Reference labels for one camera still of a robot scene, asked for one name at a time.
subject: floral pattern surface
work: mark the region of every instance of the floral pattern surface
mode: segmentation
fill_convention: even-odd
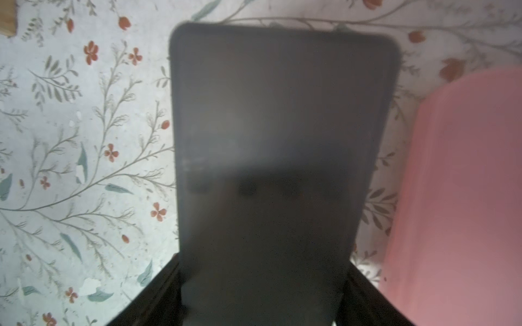
[[[419,102],[464,74],[520,64],[521,14],[509,0],[18,0],[18,35],[0,37],[2,324],[106,324],[178,251],[167,43],[179,23],[398,42],[352,254],[377,285]]]

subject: red flower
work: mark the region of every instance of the red flower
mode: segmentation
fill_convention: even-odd
[[[383,0],[362,0],[362,3],[364,3],[369,10],[375,10],[377,7],[383,5]]]
[[[56,319],[53,318],[53,315],[51,315],[50,312],[42,315],[43,321],[45,321],[47,326],[56,326]]]
[[[460,60],[455,58],[449,58],[442,60],[443,63],[446,64],[444,68],[438,73],[438,75],[450,82],[457,78],[462,77],[464,74],[464,66],[466,64],[466,60]]]
[[[160,203],[158,203],[158,202],[155,202],[153,206],[156,210],[151,211],[150,216],[152,216],[153,218],[156,218],[160,222],[163,221],[165,214],[167,213],[167,210],[165,208],[160,210]]]
[[[73,288],[70,287],[69,290],[65,291],[65,296],[69,298],[70,303],[74,303],[74,299],[78,297],[76,292],[73,291]]]
[[[69,33],[72,33],[73,29],[74,29],[74,21],[72,19],[69,19],[67,21],[67,30],[69,31]]]
[[[170,121],[168,121],[168,120],[163,121],[163,123],[161,124],[161,129],[165,130],[169,127],[170,127]]]
[[[98,46],[93,41],[90,41],[89,45],[84,46],[84,53],[87,54],[85,61],[87,61],[88,65],[91,65],[91,61],[98,60]]]
[[[135,47],[134,54],[129,54],[129,60],[132,60],[132,64],[136,66],[138,64],[138,61],[141,61],[141,59],[143,59],[143,57],[138,54],[138,48]]]
[[[422,34],[422,31],[413,31],[408,34],[408,38],[411,43],[420,43],[426,40],[426,37]]]
[[[109,144],[107,147],[109,147],[109,150],[105,151],[105,156],[109,157],[109,161],[114,162],[114,158],[118,157],[120,153],[113,151],[114,145],[112,144]]]
[[[43,190],[47,190],[47,188],[49,188],[51,186],[51,184],[47,182],[47,177],[43,177],[40,180],[40,184],[42,185]]]
[[[121,29],[126,31],[127,28],[129,28],[131,26],[131,22],[129,21],[129,19],[127,17],[120,17],[118,25],[120,25]]]

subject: black smartphone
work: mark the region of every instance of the black smartphone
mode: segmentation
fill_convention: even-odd
[[[186,23],[170,58],[183,324],[331,325],[396,44]]]

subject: branch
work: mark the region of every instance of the branch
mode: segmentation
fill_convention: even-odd
[[[35,154],[36,148],[38,147],[38,145],[40,143],[36,139],[34,140],[33,148],[32,148],[32,151],[31,151],[31,158],[32,158],[32,161],[33,161],[33,170],[31,172],[31,181],[32,181],[31,190],[29,191],[29,194],[27,195],[26,202],[20,207],[20,209],[23,209],[27,205],[27,203],[29,202],[29,199],[31,198],[32,192],[34,190],[34,186],[36,185],[36,180],[38,179],[38,175],[44,171],[43,170],[43,165],[45,164],[45,161],[47,160],[49,155],[51,155],[53,153],[61,154],[63,152],[63,148],[60,147],[60,146],[63,145],[63,144],[69,143],[72,146],[76,145],[76,141],[74,139],[76,137],[78,137],[78,128],[76,128],[74,130],[74,133],[73,133],[72,136],[70,136],[70,137],[68,137],[66,139],[62,139],[62,136],[63,136],[63,130],[60,131],[60,135],[58,137],[58,142],[53,147],[51,147],[49,150],[45,151],[45,155],[43,157],[42,163],[40,163],[40,167],[38,168],[37,171],[35,170],[36,169],[36,159],[35,159],[34,154]]]
[[[22,209],[22,208],[20,208],[20,209],[8,209],[8,208],[0,208],[0,211],[3,210],[3,211],[16,211],[16,212],[30,212],[30,211],[36,211],[36,210],[39,210],[39,209],[42,209],[42,208],[52,207],[52,206],[54,206],[54,205],[57,205],[57,204],[62,203],[62,202],[64,202],[64,201],[67,201],[67,200],[69,200],[69,199],[71,199],[71,198],[73,198],[73,197],[79,196],[82,192],[84,192],[84,191],[90,189],[91,187],[93,187],[93,186],[99,184],[100,182],[103,182],[104,180],[107,180],[107,179],[111,178],[113,175],[115,175],[115,174],[117,174],[117,173],[123,171],[124,169],[126,169],[126,168],[128,168],[128,167],[130,167],[130,166],[132,166],[132,165],[134,165],[134,164],[136,164],[136,163],[138,163],[138,162],[140,162],[140,161],[148,160],[149,158],[151,158],[151,157],[155,157],[156,155],[158,155],[158,154],[160,154],[160,153],[162,153],[162,152],[166,152],[166,151],[174,151],[174,146],[170,146],[170,147],[167,147],[167,148],[163,148],[163,149],[160,149],[160,150],[158,150],[158,151],[156,151],[156,152],[154,152],[154,153],[150,153],[150,154],[147,155],[147,156],[143,156],[143,157],[140,158],[140,159],[135,159],[132,163],[129,163],[129,164],[123,166],[122,168],[120,168],[120,169],[114,171],[113,173],[111,173],[111,174],[109,174],[109,175],[107,175],[107,176],[105,176],[105,177],[99,179],[98,181],[92,183],[91,185],[85,187],[84,189],[82,189],[82,190],[80,190],[80,191],[78,191],[78,192],[76,192],[76,193],[74,193],[74,194],[72,194],[72,195],[70,195],[70,196],[68,196],[68,197],[66,197],[66,198],[64,198],[64,199],[61,199],[61,200],[55,201],[54,203],[50,203],[50,204],[47,204],[47,205],[43,205],[43,206],[39,206],[39,207],[35,207],[35,208],[31,208],[31,209]]]

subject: leafy branch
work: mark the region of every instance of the leafy branch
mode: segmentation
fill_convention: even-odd
[[[34,212],[52,223],[63,225],[64,227],[70,227],[70,228],[76,230],[77,232],[79,232],[80,235],[83,236],[84,239],[86,240],[87,248],[88,249],[92,248],[92,250],[94,251],[94,256],[98,259],[98,262],[99,262],[98,267],[99,267],[100,271],[103,271],[108,277],[112,277],[111,273],[109,272],[109,270],[107,269],[107,267],[105,265],[107,263],[106,258],[99,250],[102,247],[102,245],[109,246],[123,258],[123,254],[112,243],[110,243],[104,237],[99,235],[98,232],[95,232],[93,228],[86,229],[81,226],[63,222],[61,220],[52,219],[49,216],[45,215],[44,213],[40,212],[39,210],[34,210]]]
[[[43,239],[42,237],[40,237],[40,234],[42,234],[42,231],[43,231],[43,229],[41,227],[39,227],[34,232],[30,232],[25,229],[25,227],[27,226],[27,222],[20,222],[18,224],[14,224],[5,216],[5,214],[3,214],[3,213],[0,213],[0,214],[2,214],[2,217],[7,222],[7,224],[9,224],[12,228],[14,228],[14,230],[18,230],[18,231],[22,232],[24,235],[27,236],[28,239],[30,239],[30,241],[32,241],[33,239],[36,239],[39,242],[41,242],[46,248],[52,248],[58,252],[61,252],[60,248],[58,247],[61,244],[60,240],[57,240],[57,241],[51,243],[51,242]]]
[[[162,148],[162,149],[160,149],[160,150],[158,150],[158,151],[151,152],[150,154],[145,155],[145,156],[143,156],[142,158],[137,158],[137,159],[135,159],[133,162],[128,163],[128,164],[125,164],[123,167],[119,168],[118,170],[114,171],[113,173],[111,173],[111,174],[109,174],[109,175],[107,175],[107,176],[105,176],[105,177],[99,179],[99,180],[96,181],[96,182],[93,182],[91,185],[85,187],[84,189],[79,190],[79,191],[77,191],[77,192],[71,194],[70,196],[67,196],[67,197],[65,197],[65,198],[63,198],[63,199],[57,200],[57,201],[52,202],[52,203],[50,203],[50,204],[46,204],[46,205],[42,205],[42,206],[39,206],[39,207],[30,208],[30,209],[27,209],[27,208],[9,209],[9,208],[2,208],[2,207],[0,207],[0,211],[10,211],[10,212],[30,212],[30,211],[40,210],[40,209],[42,209],[42,208],[47,208],[47,207],[55,206],[55,205],[60,204],[60,203],[62,203],[62,202],[64,202],[64,201],[67,201],[67,200],[69,200],[69,199],[71,199],[71,198],[73,198],[73,197],[76,197],[76,196],[81,195],[84,191],[87,191],[87,190],[90,189],[91,187],[100,184],[101,182],[103,182],[103,181],[105,181],[105,180],[111,178],[111,177],[114,176],[115,174],[118,174],[119,172],[121,172],[121,171],[123,171],[123,170],[125,170],[125,169],[127,169],[127,168],[129,168],[129,167],[131,167],[131,166],[133,166],[133,165],[135,165],[136,163],[139,163],[139,162],[144,161],[144,160],[148,160],[148,159],[150,159],[150,158],[152,158],[152,157],[155,158],[155,157],[157,157],[158,154],[163,153],[163,152],[168,152],[168,151],[173,152],[173,151],[174,151],[174,146],[170,146],[170,147]]]
[[[0,110],[0,113],[5,115],[9,119],[9,121],[11,121],[15,125],[16,131],[22,132],[20,123],[22,122],[22,120],[28,117],[27,110],[21,111],[12,109],[11,112]]]
[[[170,184],[165,184],[165,183],[159,182],[158,180],[161,179],[161,177],[163,176],[163,171],[164,171],[163,168],[159,168],[159,169],[147,172],[145,175],[140,175],[139,173],[137,173],[137,174],[118,173],[118,174],[113,175],[112,177],[118,177],[118,176],[129,177],[135,185],[141,185],[141,184],[144,184],[147,182],[151,183],[154,186],[154,188],[156,189],[156,191],[160,192],[164,197],[166,197],[167,193],[165,192],[164,188],[175,189],[176,183],[172,182]]]
[[[0,66],[0,73],[5,70],[6,66]],[[9,96],[11,92],[9,91],[11,88],[18,88],[16,83],[13,81],[13,68],[9,69],[7,72],[7,76],[0,79],[0,96]]]
[[[156,82],[156,87],[165,88],[169,81],[171,80],[170,76],[167,75],[167,72],[165,71],[165,68],[161,66],[161,74],[163,77],[156,79],[154,82]]]
[[[390,195],[383,196],[380,200],[376,198],[382,196],[386,191],[385,188],[380,188],[375,191],[372,189],[369,190],[368,197],[364,204],[363,213],[361,220],[369,224],[368,215],[372,217],[373,223],[379,230],[383,230],[383,225],[378,219],[378,216],[385,218],[389,223],[392,222],[393,218],[391,216],[392,212],[386,206],[391,207],[393,211],[397,209],[397,193],[393,193]],[[386,229],[386,235],[389,235],[390,228]]]
[[[34,187],[36,185],[36,181],[38,179],[38,176],[42,173],[55,173],[58,175],[65,174],[71,172],[70,168],[67,166],[63,171],[58,172],[56,171],[56,163],[52,164],[49,168],[43,168],[45,162],[49,158],[51,154],[61,155],[64,153],[65,147],[63,145],[69,144],[72,147],[77,146],[76,138],[78,137],[78,128],[74,130],[74,133],[72,136],[69,136],[67,138],[64,138],[63,135],[63,129],[60,129],[60,132],[58,133],[58,141],[56,144],[54,144],[52,147],[49,148],[49,145],[47,143],[40,144],[40,142],[36,139],[33,141],[33,146],[31,150],[31,160],[32,160],[32,168],[31,168],[31,189],[29,190],[29,194],[27,195],[26,202],[22,205],[21,209],[24,208],[27,203],[29,202],[29,199],[31,198],[32,192],[34,190]],[[40,165],[38,165],[38,160],[36,158],[36,151],[38,147],[44,148],[44,155],[43,159],[40,162]]]
[[[91,181],[88,185],[92,185],[94,179],[96,178],[96,173],[98,172],[98,167],[100,165],[100,160],[103,157],[103,151],[105,148],[105,140],[107,138],[107,134],[112,127],[122,126],[128,119],[127,115],[118,115],[116,113],[120,108],[120,105],[123,102],[130,102],[135,100],[136,96],[131,93],[132,88],[141,83],[141,80],[130,80],[129,85],[123,89],[123,94],[121,95],[118,102],[114,103],[114,96],[110,94],[111,88],[120,80],[121,74],[117,72],[117,69],[122,64],[128,64],[125,61],[125,56],[127,54],[127,42],[123,41],[123,50],[118,50],[118,48],[113,45],[112,47],[113,55],[114,55],[114,67],[111,68],[111,74],[109,79],[106,80],[104,77],[100,79],[100,87],[103,93],[103,107],[99,109],[98,107],[94,108],[94,113],[97,117],[99,117],[103,124],[103,133],[102,139],[100,142],[100,149],[98,151],[98,158],[96,161],[96,165],[94,168],[94,172],[92,174]]]
[[[58,5],[60,6],[64,3],[64,0],[59,0]],[[57,29],[62,26],[64,22],[69,21],[69,14],[74,15],[74,0],[70,0],[69,5],[62,9],[64,14],[61,17],[58,17],[54,20],[54,25],[51,27],[51,34],[54,35],[56,33]]]
[[[54,96],[60,103],[62,103],[63,100],[75,100],[76,95],[82,96],[79,90],[80,86],[70,83],[70,76],[67,76],[71,73],[75,77],[78,77],[78,72],[73,70],[74,63],[73,55],[70,56],[70,60],[69,58],[65,60],[65,67],[60,66],[59,60],[53,62],[52,56],[49,56],[45,62],[45,75],[40,76],[29,70],[35,77],[31,92],[34,93],[34,99],[37,101],[36,105],[40,110],[43,110],[45,94],[47,94],[49,99],[53,99]]]
[[[39,5],[41,1],[35,1],[31,2],[33,6]],[[36,39],[36,42],[38,44],[38,47],[43,47],[43,21],[42,18],[40,18],[40,15],[37,17],[31,18],[29,21],[29,24],[27,26],[26,31],[22,35],[23,41],[28,41],[33,38]]]
[[[86,222],[89,225],[95,225],[94,221],[90,218],[90,216],[93,216],[93,217],[103,218],[111,226],[115,226],[115,227],[116,227],[115,222],[123,223],[127,226],[135,228],[141,234],[143,234],[143,231],[141,230],[141,228],[136,226],[135,223],[131,223],[128,221],[132,216],[134,216],[134,209],[132,209],[132,208],[127,209],[127,210],[123,211],[120,215],[114,216],[114,215],[105,214],[105,213],[101,212],[101,209],[103,208],[104,204],[105,204],[105,197],[102,196],[100,198],[100,200],[98,201],[97,206],[93,210],[90,210],[90,211],[87,210],[85,213],[79,213],[79,214],[72,214],[74,205],[71,205],[71,208],[70,208],[69,212],[67,213],[67,215],[63,219],[60,219],[58,221],[63,222],[63,221],[69,220],[69,219],[78,218],[78,219],[83,220],[84,222]]]
[[[0,212],[0,215],[4,218],[4,220],[6,220],[8,222],[9,227],[13,230],[13,234],[15,235],[16,240],[17,240],[17,247],[20,248],[20,253],[23,254],[22,253],[22,250],[23,250],[22,247],[25,248],[26,252],[27,251],[30,252],[31,255],[34,258],[36,258],[36,260],[40,264],[39,274],[42,275],[43,272],[45,271],[45,273],[47,274],[48,283],[49,284],[51,284],[51,283],[54,284],[54,286],[56,286],[58,292],[61,293],[61,291],[62,291],[62,283],[56,277],[57,275],[60,274],[60,271],[54,265],[56,261],[53,260],[51,262],[47,262],[43,258],[41,258],[40,255],[38,255],[31,247],[29,247],[26,244],[26,242],[20,237],[20,235],[17,232],[17,229],[13,226],[12,223],[10,223],[10,221],[7,219],[6,215],[4,213],[2,213],[2,212]]]
[[[2,148],[2,144],[0,141],[0,163],[4,163],[5,160],[9,159],[13,154],[13,151],[9,151],[6,147]]]

